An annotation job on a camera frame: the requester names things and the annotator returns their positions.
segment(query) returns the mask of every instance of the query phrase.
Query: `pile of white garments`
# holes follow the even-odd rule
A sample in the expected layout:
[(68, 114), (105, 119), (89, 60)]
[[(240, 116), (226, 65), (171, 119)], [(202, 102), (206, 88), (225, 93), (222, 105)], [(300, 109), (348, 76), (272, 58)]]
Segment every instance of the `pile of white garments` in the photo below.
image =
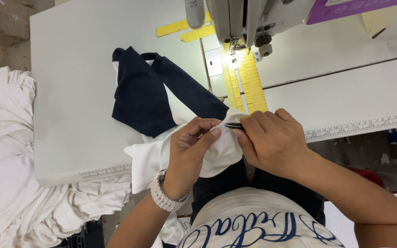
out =
[(0, 248), (53, 247), (128, 201), (131, 176), (42, 187), (34, 178), (30, 72), (0, 68)]

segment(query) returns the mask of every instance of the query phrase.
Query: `finger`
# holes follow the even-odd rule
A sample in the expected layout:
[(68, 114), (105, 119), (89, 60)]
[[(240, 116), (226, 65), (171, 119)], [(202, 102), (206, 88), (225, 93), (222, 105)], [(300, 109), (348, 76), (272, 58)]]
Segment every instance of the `finger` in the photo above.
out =
[(218, 127), (212, 129), (210, 132), (203, 134), (197, 142), (191, 147), (194, 153), (204, 155), (206, 150), (214, 144), (214, 142), (221, 136), (221, 129)]
[(264, 137), (264, 130), (255, 119), (255, 117), (251, 115), (243, 115), (240, 118), (240, 123), (244, 127), (247, 134), (251, 139)]
[(273, 129), (273, 127), (275, 126), (273, 121), (259, 110), (253, 112), (251, 116), (255, 117), (255, 119), (257, 120), (258, 124), (260, 124), (264, 132), (271, 131), (271, 129)]
[(196, 117), (186, 124), (180, 132), (188, 133), (191, 136), (196, 136), (197, 134), (200, 136), (202, 131), (210, 130), (220, 123), (221, 121), (217, 119), (202, 119), (200, 117)]
[(272, 113), (271, 111), (266, 111), (264, 114), (275, 124), (279, 125), (280, 122), (283, 122), (276, 114)]
[(255, 162), (258, 161), (258, 156), (252, 140), (242, 130), (233, 129), (231, 132), (237, 137), (238, 144), (243, 150), (246, 160), (252, 165), (255, 164)]
[(283, 121), (296, 121), (295, 118), (293, 118), (285, 109), (275, 110), (275, 115)]

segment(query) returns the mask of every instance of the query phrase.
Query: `sewing machine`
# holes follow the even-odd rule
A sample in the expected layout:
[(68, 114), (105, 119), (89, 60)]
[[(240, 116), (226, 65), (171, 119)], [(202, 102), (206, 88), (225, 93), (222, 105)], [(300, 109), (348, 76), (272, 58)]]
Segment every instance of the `sewing machine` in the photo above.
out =
[(272, 53), (272, 37), (291, 27), (311, 25), (397, 5), (397, 0), (185, 0), (192, 29), (205, 25), (209, 11), (223, 49), (258, 48), (260, 56)]

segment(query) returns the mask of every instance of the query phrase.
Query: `white shirt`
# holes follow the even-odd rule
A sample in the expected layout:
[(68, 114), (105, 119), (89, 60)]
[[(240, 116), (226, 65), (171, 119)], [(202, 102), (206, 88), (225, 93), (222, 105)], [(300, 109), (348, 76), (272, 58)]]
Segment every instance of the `white shirt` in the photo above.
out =
[(333, 248), (344, 245), (302, 207), (267, 190), (241, 188), (209, 201), (177, 248)]

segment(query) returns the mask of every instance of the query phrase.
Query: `navy fabric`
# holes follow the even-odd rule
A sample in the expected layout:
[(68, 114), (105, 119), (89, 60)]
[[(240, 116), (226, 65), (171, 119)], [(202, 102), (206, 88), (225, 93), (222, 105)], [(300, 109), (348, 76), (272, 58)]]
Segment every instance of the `navy fabric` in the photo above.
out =
[[(152, 65), (145, 60), (153, 59)], [(139, 55), (132, 47), (117, 48), (118, 87), (112, 117), (146, 136), (156, 137), (177, 126), (164, 84), (201, 118), (223, 120), (229, 107), (184, 70), (157, 53)]]

